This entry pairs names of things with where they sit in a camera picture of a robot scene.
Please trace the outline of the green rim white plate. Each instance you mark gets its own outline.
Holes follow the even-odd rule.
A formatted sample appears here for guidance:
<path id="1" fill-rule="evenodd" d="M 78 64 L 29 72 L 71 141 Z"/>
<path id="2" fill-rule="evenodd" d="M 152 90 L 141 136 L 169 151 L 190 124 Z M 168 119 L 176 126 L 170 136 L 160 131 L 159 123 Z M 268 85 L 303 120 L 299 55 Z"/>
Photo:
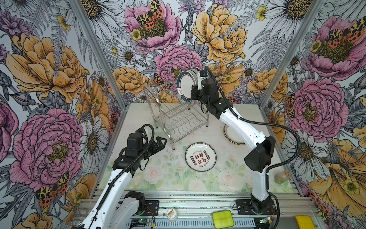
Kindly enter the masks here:
<path id="1" fill-rule="evenodd" d="M 190 102 L 192 86 L 197 85 L 197 75 L 193 70 L 182 71 L 177 78 L 177 91 L 185 102 Z"/>

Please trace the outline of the black striped rim plate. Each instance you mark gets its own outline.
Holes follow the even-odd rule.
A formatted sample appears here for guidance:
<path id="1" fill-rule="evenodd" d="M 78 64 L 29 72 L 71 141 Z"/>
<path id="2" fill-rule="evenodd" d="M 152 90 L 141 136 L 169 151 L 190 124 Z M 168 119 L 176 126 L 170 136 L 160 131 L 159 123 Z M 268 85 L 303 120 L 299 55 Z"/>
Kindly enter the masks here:
<path id="1" fill-rule="evenodd" d="M 224 133 L 225 138 L 229 142 L 231 142 L 235 145 L 239 145 L 239 146 L 246 145 L 246 143 L 242 140 L 242 138 L 234 130 L 232 130 L 228 125 L 224 126 L 223 133 Z"/>

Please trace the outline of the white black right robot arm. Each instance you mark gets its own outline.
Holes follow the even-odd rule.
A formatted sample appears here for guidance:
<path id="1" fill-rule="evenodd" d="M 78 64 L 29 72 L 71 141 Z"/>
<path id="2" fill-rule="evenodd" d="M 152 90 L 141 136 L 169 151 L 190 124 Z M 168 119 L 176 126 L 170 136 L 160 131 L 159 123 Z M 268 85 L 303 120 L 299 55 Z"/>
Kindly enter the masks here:
<path id="1" fill-rule="evenodd" d="M 245 164 L 252 172 L 251 205 L 254 212 L 262 212 L 271 200 L 268 168 L 274 154 L 275 139 L 255 129 L 250 121 L 245 121 L 225 96 L 219 95 L 219 89 L 215 80 L 199 77 L 198 85 L 192 86 L 191 98 L 205 105 L 208 112 L 231 128 L 250 150 L 245 156 Z"/>

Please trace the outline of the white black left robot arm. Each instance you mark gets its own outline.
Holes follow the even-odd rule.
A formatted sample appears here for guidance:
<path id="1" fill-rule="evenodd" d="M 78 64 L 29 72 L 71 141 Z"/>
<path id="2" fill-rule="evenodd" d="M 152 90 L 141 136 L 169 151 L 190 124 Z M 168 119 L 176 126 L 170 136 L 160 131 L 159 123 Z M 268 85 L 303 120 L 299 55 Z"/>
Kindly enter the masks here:
<path id="1" fill-rule="evenodd" d="M 167 139 L 148 137 L 143 128 L 131 133 L 127 146 L 115 159 L 109 181 L 95 206 L 79 226 L 73 229 L 118 229 L 125 226 L 136 213 L 144 211 L 145 197 L 142 192 L 130 191 L 123 200 L 123 192 L 132 181 L 142 160 L 165 149 Z"/>

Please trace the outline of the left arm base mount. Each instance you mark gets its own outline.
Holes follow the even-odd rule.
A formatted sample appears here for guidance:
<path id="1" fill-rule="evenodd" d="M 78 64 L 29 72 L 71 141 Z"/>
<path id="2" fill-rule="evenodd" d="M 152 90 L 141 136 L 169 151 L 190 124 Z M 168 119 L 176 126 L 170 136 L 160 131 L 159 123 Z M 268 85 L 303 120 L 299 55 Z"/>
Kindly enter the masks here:
<path id="1" fill-rule="evenodd" d="M 144 208 L 141 216 L 151 216 L 151 212 L 154 216 L 158 216 L 159 205 L 160 205 L 159 200 L 145 200 L 145 208 Z"/>

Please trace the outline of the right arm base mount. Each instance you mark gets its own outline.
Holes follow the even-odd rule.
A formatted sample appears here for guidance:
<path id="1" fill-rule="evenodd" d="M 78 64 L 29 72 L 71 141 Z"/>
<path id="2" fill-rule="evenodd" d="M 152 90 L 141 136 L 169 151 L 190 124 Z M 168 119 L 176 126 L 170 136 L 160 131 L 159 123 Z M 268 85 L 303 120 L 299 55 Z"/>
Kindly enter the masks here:
<path id="1" fill-rule="evenodd" d="M 275 215 L 277 208 L 272 199 L 256 201 L 251 199 L 237 199 L 232 206 L 239 215 Z"/>

